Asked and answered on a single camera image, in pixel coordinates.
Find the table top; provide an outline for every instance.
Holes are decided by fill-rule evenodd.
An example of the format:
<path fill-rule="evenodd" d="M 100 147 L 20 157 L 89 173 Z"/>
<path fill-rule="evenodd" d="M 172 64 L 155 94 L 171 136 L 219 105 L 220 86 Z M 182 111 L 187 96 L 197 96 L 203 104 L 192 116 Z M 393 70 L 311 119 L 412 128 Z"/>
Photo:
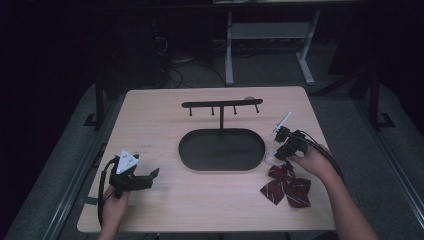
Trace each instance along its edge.
<path fill-rule="evenodd" d="M 267 150 L 280 144 L 270 131 L 291 111 L 284 124 L 292 131 L 309 133 L 326 144 L 309 99 L 301 87 L 203 88 L 133 90 L 128 92 L 103 160 L 89 192 L 97 198 L 100 173 L 108 160 L 122 149 L 140 154 L 135 175 L 160 168 L 151 189 L 131 193 L 121 231 L 130 232 L 231 232 L 335 229 L 325 187 L 315 176 L 292 163 L 297 177 L 310 179 L 311 207 L 290 207 L 286 198 L 277 206 L 260 189 L 272 179 L 262 162 L 249 171 L 194 171 L 179 156 L 178 145 L 195 129 L 219 128 L 219 114 L 210 108 L 194 108 L 193 116 L 183 102 L 263 99 L 258 105 L 225 108 L 224 128 L 246 128 L 259 134 Z M 85 204 L 78 222 L 82 232 L 98 232 L 97 206 Z"/>

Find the black rack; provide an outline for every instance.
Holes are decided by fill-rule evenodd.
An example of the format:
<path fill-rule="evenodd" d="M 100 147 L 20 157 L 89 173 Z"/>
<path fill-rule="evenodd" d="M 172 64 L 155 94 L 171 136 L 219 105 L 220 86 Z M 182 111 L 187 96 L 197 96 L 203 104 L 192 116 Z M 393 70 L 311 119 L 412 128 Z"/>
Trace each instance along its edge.
<path fill-rule="evenodd" d="M 219 129 L 197 129 L 187 133 L 180 141 L 179 153 L 182 162 L 190 169 L 197 171 L 243 171 L 257 167 L 265 153 L 265 143 L 252 130 L 244 128 L 224 129 L 224 108 L 254 105 L 256 113 L 262 99 L 248 97 L 244 100 L 185 102 L 183 108 L 210 107 L 215 115 L 214 107 L 219 107 Z"/>

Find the cable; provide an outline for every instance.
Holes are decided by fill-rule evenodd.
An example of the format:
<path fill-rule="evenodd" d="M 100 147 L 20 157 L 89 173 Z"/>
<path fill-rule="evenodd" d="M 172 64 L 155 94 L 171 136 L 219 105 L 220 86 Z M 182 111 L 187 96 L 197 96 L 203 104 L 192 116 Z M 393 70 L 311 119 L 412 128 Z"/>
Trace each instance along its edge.
<path fill-rule="evenodd" d="M 177 73 L 178 75 L 180 75 L 181 80 L 178 82 L 178 84 L 177 84 L 177 85 L 175 85 L 175 82 L 177 82 L 177 81 L 175 81 L 175 80 L 174 80 L 174 79 L 173 79 L 173 78 L 169 75 L 169 72 L 170 72 L 170 71 L 173 71 L 173 72 Z M 176 69 L 171 68 L 171 69 L 169 69 L 169 71 L 168 71 L 168 77 L 170 78 L 171 82 L 174 84 L 174 88 L 179 88 L 181 85 L 183 85 L 184 76 L 183 76 L 183 74 L 182 74 L 180 71 L 178 71 L 178 70 L 176 70 Z"/>
<path fill-rule="evenodd" d="M 224 80 L 224 78 L 221 76 L 221 74 L 217 71 L 217 70 L 215 70 L 215 68 L 213 68 L 212 66 L 209 66 L 209 65 L 207 65 L 207 64 L 204 64 L 204 63 L 191 63 L 191 64 L 189 64 L 189 63 L 186 63 L 186 64 L 180 64 L 180 65 L 177 65 L 176 67 L 195 67 L 195 66 L 199 66 L 199 67 L 205 67 L 205 68 L 209 68 L 210 70 L 212 70 L 213 72 L 215 72 L 216 73 L 216 75 L 218 75 L 218 77 L 219 77 L 219 79 L 221 80 L 221 82 L 222 82 L 222 84 L 224 85 L 224 87 L 226 87 L 227 85 L 225 84 L 225 80 Z"/>
<path fill-rule="evenodd" d="M 191 63 L 196 61 L 197 58 L 186 58 L 182 60 L 171 60 L 171 63 L 174 64 L 176 67 L 184 66 L 185 64 Z"/>
<path fill-rule="evenodd" d="M 337 174 L 340 176 L 340 178 L 342 179 L 343 183 L 345 183 L 344 178 L 343 178 L 343 174 L 340 170 L 339 165 L 337 164 L 336 160 L 333 158 L 333 156 L 331 156 L 327 151 L 325 151 L 325 149 L 323 147 L 321 147 L 321 145 L 319 145 L 316 142 L 313 142 L 309 139 L 305 139 L 305 138 L 301 138 L 301 137 L 297 137 L 297 136 L 293 136 L 291 133 L 288 135 L 288 137 L 292 137 L 298 140 L 301 140 L 303 142 L 305 142 L 306 144 L 310 145 L 311 147 L 315 148 L 316 150 L 318 150 L 325 158 L 328 159 L 328 161 L 331 163 L 331 165 L 333 166 L 334 170 L 336 170 Z"/>
<path fill-rule="evenodd" d="M 106 198 L 106 200 L 103 200 L 104 184 L 105 184 L 105 180 L 106 180 L 106 173 L 107 173 L 107 169 L 109 168 L 109 166 L 110 166 L 112 163 L 113 163 L 113 164 L 117 164 L 117 163 L 118 163 L 118 160 L 119 160 L 119 157 L 117 157 L 117 156 L 115 156 L 115 158 L 114 158 L 114 159 L 110 160 L 110 161 L 106 164 L 105 168 L 103 169 L 103 171 L 102 171 L 102 173 L 101 173 L 101 175 L 100 175 L 99 193 L 98 193 L 98 195 L 97 195 L 97 217 L 98 217 L 98 219 L 99 219 L 100 226 L 102 226 L 102 221 L 103 221 L 103 206 L 104 206 L 104 203 L 105 203 L 105 202 L 106 202 L 106 200 L 107 200 L 110 196 L 112 196 L 112 194 L 114 193 L 114 192 L 113 192 L 111 195 L 109 195 L 109 196 Z"/>
<path fill-rule="evenodd" d="M 300 131 L 300 132 L 303 133 L 303 134 L 305 134 L 306 136 L 308 136 L 315 144 L 319 145 L 319 143 L 317 141 L 315 141 L 315 139 L 313 139 L 311 137 L 311 135 L 309 135 L 307 132 L 305 132 L 305 131 Z"/>
<path fill-rule="evenodd" d="M 165 39 L 165 38 L 163 38 L 163 37 L 155 37 L 155 39 L 156 40 L 162 40 L 163 42 L 165 42 L 165 47 L 164 47 L 164 49 L 162 50 L 162 53 L 165 53 L 166 52 L 166 50 L 168 50 L 168 41 Z"/>

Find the bow tie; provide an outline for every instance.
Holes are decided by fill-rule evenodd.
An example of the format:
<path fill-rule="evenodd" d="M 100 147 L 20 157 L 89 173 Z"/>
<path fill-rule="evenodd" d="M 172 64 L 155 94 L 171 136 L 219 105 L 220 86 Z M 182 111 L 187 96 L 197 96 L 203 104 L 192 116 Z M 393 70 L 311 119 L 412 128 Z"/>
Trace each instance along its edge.
<path fill-rule="evenodd" d="M 304 178 L 296 178 L 293 171 L 293 166 L 289 161 L 281 167 L 273 166 L 268 176 L 274 178 L 265 185 L 261 192 L 277 205 L 283 200 L 284 195 L 287 196 L 287 201 L 294 208 L 303 208 L 311 206 L 308 199 L 308 192 L 311 188 L 311 181 Z"/>

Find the gray carpet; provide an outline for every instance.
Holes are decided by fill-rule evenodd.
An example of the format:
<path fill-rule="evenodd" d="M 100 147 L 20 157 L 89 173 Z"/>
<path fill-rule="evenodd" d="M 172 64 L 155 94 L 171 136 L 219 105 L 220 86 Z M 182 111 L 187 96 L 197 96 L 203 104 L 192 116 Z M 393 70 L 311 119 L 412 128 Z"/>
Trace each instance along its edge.
<path fill-rule="evenodd" d="M 307 86 L 301 76 L 294 51 L 257 55 L 234 59 L 234 87 L 247 86 L 302 86 L 313 92 L 331 84 L 338 76 L 328 76 L 334 46 L 313 45 L 308 57 L 314 86 Z M 213 68 L 224 76 L 223 57 L 215 59 Z M 178 68 L 184 75 L 184 84 L 192 87 L 223 87 L 218 75 L 207 67 Z M 311 97 L 311 104 L 346 179 L 346 185 L 381 239 L 424 239 L 424 230 L 411 211 L 406 198 L 395 180 L 385 154 L 376 142 L 373 129 L 347 97 L 349 84 L 324 97 Z M 73 181 L 80 161 L 95 161 L 102 143 L 107 143 L 122 100 L 107 101 L 106 121 L 102 128 L 83 126 L 88 114 L 95 111 L 94 88 L 87 90 L 75 110 L 68 127 L 53 151 L 44 171 L 22 207 L 6 239 L 42 239 L 49 229 L 63 194 Z M 424 139 L 403 113 L 395 95 L 382 87 L 381 112 L 392 117 L 396 128 L 382 129 L 400 164 L 424 197 L 423 178 Z M 82 202 L 94 178 L 96 168 L 89 170 L 75 203 L 65 214 L 66 223 L 58 229 L 58 239 L 95 239 L 95 234 L 81 233 L 76 228 Z M 312 239 L 319 232 L 293 232 L 292 239 Z M 117 239 L 153 239 L 155 234 L 120 233 Z M 214 233 L 161 234 L 160 239 L 218 239 Z M 225 239 L 285 239 L 284 233 L 231 233 Z"/>

